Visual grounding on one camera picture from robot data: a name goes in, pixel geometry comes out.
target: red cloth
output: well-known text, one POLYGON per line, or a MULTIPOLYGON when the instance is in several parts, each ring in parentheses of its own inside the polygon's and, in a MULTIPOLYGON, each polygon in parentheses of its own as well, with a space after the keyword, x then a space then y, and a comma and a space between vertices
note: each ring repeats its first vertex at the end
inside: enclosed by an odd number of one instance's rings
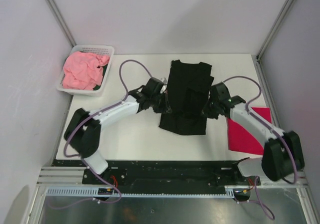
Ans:
MULTIPOLYGON (((260 116, 271 122, 269 108, 253 108, 260 116)), ((242 153, 263 155, 264 149, 260 143, 238 123, 227 119, 229 150, 242 153)))

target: pink cloth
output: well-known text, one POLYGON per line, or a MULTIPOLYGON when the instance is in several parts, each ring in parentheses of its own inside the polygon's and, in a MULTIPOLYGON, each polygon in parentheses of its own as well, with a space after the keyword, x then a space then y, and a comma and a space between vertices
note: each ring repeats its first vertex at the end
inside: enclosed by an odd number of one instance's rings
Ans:
POLYGON ((67 89, 93 90, 101 85, 103 68, 108 64, 110 57, 95 53, 74 52, 65 61, 63 66, 65 77, 62 85, 67 89))

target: white wall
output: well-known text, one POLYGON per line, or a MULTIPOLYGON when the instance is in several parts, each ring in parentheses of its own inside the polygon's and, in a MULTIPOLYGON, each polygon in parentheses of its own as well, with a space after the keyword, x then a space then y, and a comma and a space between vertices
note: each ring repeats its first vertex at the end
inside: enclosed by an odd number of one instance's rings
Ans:
POLYGON ((297 0, 262 62, 281 123, 301 138, 320 209, 320 0, 297 0))
POLYGON ((45 0, 0 0, 0 33, 0 223, 16 224, 62 125, 54 82, 71 47, 45 0))
POLYGON ((55 0, 78 44, 257 54, 285 0, 55 0))

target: white laundry basket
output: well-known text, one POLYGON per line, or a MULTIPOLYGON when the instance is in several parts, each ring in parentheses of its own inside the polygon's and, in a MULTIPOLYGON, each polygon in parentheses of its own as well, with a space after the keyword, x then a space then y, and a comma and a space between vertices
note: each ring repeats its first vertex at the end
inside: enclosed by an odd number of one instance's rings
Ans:
POLYGON ((106 82, 107 82, 107 75, 110 70, 110 65, 112 63, 113 55, 115 52, 115 49, 112 46, 106 46, 106 45, 90 45, 90 44, 81 44, 77 45, 72 48, 70 54, 76 52, 76 51, 81 51, 81 52, 90 52, 90 53, 95 53, 99 55, 108 55, 110 57, 109 63, 106 67, 105 74, 103 76, 102 84, 98 90, 77 90, 77 89, 66 89, 62 86, 62 82, 65 78, 65 73, 62 70, 58 81, 56 82, 56 88, 59 91, 64 91, 67 92, 71 95, 75 94, 81 94, 81 95, 88 95, 88 96, 93 96, 93 97, 100 97, 103 93, 103 90, 105 88, 106 82))

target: tabletop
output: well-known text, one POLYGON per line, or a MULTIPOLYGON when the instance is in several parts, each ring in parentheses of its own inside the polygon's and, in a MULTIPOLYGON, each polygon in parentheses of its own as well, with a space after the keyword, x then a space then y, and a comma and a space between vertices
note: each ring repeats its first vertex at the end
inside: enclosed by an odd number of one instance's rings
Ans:
MULTIPOLYGON (((253 60, 250 54, 148 54, 115 55, 107 83, 101 97, 75 95, 69 109, 64 131, 74 112, 79 108, 86 111, 98 109, 122 99, 125 90, 119 79, 119 66, 127 59, 143 63, 151 74, 160 79, 168 78, 172 60, 180 59, 184 63, 205 62, 212 65, 213 83, 219 83, 228 77, 243 75, 258 82, 253 60)), ((122 69, 122 76, 129 90, 140 87, 149 79, 146 71, 134 62, 128 62, 122 69)), ((258 94, 258 88, 245 79, 233 79, 226 83, 231 96, 239 95, 249 101, 258 94)), ((265 107, 261 96, 252 103, 253 107, 265 107)), ((159 160, 159 161, 223 161, 239 160, 245 157, 256 158, 258 155, 234 152, 228 149, 227 122, 220 116, 218 120, 208 119, 206 135, 181 136, 159 128, 160 114, 152 109, 128 116, 103 129, 100 136, 99 150, 107 160, 159 160)), ((57 160, 66 160, 63 149, 66 141, 62 137, 57 160)), ((68 146, 68 154, 75 150, 68 146)))

